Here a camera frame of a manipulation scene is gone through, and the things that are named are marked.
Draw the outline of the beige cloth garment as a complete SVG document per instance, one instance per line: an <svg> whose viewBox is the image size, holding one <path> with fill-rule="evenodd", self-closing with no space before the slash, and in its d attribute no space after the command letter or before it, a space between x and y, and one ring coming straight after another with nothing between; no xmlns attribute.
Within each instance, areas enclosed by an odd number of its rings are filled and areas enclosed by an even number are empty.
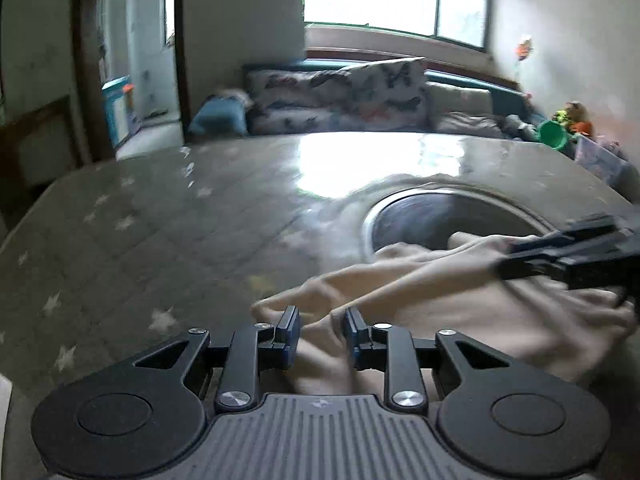
<svg viewBox="0 0 640 480"><path fill-rule="evenodd" d="M311 278L297 288L253 304L258 322L274 323L288 306L303 327L293 366L285 376L297 393L383 391L376 370L349 363L341 324L357 308L369 324L390 323L418 338L452 328L508 356L568 382L581 382L631 336L638 321L612 292L570 292L550 278L503 283L494 266L512 237L450 236L445 250L397 243L371 263Z"/></svg>

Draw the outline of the clear plastic storage box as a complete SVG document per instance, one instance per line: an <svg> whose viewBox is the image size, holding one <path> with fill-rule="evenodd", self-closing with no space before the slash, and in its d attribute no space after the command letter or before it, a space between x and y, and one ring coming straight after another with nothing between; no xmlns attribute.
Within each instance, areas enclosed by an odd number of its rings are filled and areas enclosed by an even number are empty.
<svg viewBox="0 0 640 480"><path fill-rule="evenodd" d="M578 139L574 161L611 188L617 188L629 177L629 162L585 136Z"/></svg>

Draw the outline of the round black induction cooktop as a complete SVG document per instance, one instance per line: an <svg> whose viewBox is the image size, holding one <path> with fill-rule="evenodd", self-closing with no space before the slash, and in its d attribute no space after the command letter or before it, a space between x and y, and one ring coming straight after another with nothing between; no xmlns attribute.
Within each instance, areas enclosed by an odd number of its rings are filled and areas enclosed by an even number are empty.
<svg viewBox="0 0 640 480"><path fill-rule="evenodd" d="M438 184L406 188L386 196L367 213L362 225L363 253L406 243L445 249L455 232L476 236L544 235L554 230L539 214L482 188Z"/></svg>

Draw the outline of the green plastic bucket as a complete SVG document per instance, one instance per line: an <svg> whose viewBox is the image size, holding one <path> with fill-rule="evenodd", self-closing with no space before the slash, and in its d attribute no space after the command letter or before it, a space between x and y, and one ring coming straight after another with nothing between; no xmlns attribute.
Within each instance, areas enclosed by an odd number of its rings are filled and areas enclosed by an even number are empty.
<svg viewBox="0 0 640 480"><path fill-rule="evenodd" d="M537 126L539 141L555 151L566 151L572 145L572 139L566 129L551 119L546 119Z"/></svg>

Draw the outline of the orange green plush toy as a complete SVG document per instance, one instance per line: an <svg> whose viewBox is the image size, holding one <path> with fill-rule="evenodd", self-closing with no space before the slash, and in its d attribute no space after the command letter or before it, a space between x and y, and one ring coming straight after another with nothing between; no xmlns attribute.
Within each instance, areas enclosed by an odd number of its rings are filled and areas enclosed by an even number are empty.
<svg viewBox="0 0 640 480"><path fill-rule="evenodd" d="M593 125L590 122L588 110L585 105L578 101L568 101L564 107L557 110L552 120L560 124L571 136L593 136Z"/></svg>

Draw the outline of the grey star quilted table cover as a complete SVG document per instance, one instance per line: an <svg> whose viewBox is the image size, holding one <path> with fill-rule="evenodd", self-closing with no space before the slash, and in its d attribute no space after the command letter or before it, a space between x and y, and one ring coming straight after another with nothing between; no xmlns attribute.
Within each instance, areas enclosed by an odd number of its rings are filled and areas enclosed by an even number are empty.
<svg viewBox="0 0 640 480"><path fill-rule="evenodd" d="M630 203L540 144L421 133L223 140L81 169L1 246L1 474L43 475L35 406L58 385L369 258L370 212L417 188L474 191L545 228Z"/></svg>

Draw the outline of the beige grey cushion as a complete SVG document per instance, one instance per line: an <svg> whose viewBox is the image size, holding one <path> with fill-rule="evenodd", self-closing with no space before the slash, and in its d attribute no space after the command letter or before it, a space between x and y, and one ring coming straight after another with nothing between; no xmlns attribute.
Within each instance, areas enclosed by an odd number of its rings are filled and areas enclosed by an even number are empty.
<svg viewBox="0 0 640 480"><path fill-rule="evenodd" d="M436 133L502 139L488 90L428 82L428 124Z"/></svg>

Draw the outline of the colourful flower pinwheel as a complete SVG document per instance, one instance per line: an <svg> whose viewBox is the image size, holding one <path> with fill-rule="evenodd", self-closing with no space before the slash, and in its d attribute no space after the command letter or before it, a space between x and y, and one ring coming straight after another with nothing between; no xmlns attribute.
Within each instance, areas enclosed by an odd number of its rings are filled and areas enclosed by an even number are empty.
<svg viewBox="0 0 640 480"><path fill-rule="evenodd" d="M524 61L526 61L533 52L533 40L526 38L521 41L516 47L515 51L515 78L521 77L521 67Z"/></svg>

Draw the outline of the right butterfly print pillow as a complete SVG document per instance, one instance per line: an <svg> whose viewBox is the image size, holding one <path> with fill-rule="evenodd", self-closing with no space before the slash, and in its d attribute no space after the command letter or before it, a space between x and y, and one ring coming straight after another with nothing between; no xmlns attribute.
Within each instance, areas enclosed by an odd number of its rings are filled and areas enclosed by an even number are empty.
<svg viewBox="0 0 640 480"><path fill-rule="evenodd" d="M423 62L398 58L343 68L350 83L346 112L373 131L421 129L428 113Z"/></svg>

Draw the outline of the butterfly print pillow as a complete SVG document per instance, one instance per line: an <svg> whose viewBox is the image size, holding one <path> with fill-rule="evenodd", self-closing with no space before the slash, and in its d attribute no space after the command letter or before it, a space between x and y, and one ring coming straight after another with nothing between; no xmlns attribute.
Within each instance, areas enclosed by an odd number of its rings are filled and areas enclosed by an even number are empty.
<svg viewBox="0 0 640 480"><path fill-rule="evenodd" d="M245 77L254 134L380 130L390 109L351 70L251 70Z"/></svg>
<svg viewBox="0 0 640 480"><path fill-rule="evenodd" d="M421 129L428 113L423 62L398 58L343 68L350 83L346 112L373 131Z"/></svg>

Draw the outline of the teal blue sofa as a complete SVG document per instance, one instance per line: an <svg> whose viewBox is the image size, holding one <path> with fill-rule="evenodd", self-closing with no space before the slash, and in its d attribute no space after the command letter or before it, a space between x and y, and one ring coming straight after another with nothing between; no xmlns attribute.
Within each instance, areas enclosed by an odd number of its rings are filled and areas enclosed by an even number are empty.
<svg viewBox="0 0 640 480"><path fill-rule="evenodd" d="M244 66L194 115L190 141L339 131L452 133L534 140L526 94L428 70L423 58Z"/></svg>

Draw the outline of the left butterfly print pillow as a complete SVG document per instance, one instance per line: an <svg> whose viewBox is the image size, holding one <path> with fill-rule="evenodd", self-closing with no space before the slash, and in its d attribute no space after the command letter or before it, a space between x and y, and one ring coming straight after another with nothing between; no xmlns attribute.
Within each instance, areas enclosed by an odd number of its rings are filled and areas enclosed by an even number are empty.
<svg viewBox="0 0 640 480"><path fill-rule="evenodd" d="M380 130L390 109L351 70L251 70L245 77L254 134Z"/></svg>

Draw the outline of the dark wooden doorframe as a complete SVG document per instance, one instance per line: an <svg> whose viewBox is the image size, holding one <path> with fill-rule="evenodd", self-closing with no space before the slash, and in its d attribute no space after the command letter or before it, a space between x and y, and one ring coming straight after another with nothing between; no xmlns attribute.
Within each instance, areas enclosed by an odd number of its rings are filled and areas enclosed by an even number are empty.
<svg viewBox="0 0 640 480"><path fill-rule="evenodd" d="M175 58L181 131L186 132L191 120L186 60L184 59L183 0L176 2ZM96 0L72 0L70 34L82 128L88 145L90 162L103 162L115 157L108 135L101 91L98 89L99 38L96 29Z"/></svg>

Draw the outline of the blue white cabinet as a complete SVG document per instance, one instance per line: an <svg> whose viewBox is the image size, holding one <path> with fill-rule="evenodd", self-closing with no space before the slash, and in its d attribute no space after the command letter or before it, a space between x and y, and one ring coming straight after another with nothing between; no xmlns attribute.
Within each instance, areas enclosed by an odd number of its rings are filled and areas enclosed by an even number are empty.
<svg viewBox="0 0 640 480"><path fill-rule="evenodd" d="M119 148L140 130L134 110L134 85L129 76L107 81L102 87L104 112L113 148Z"/></svg>

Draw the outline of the dark wooden side table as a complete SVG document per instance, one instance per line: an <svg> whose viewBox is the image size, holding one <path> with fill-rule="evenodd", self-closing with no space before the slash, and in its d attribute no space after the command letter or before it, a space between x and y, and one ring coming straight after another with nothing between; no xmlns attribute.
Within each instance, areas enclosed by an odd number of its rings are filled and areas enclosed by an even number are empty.
<svg viewBox="0 0 640 480"><path fill-rule="evenodd" d="M1 209L25 207L81 167L69 96L12 120L1 127Z"/></svg>

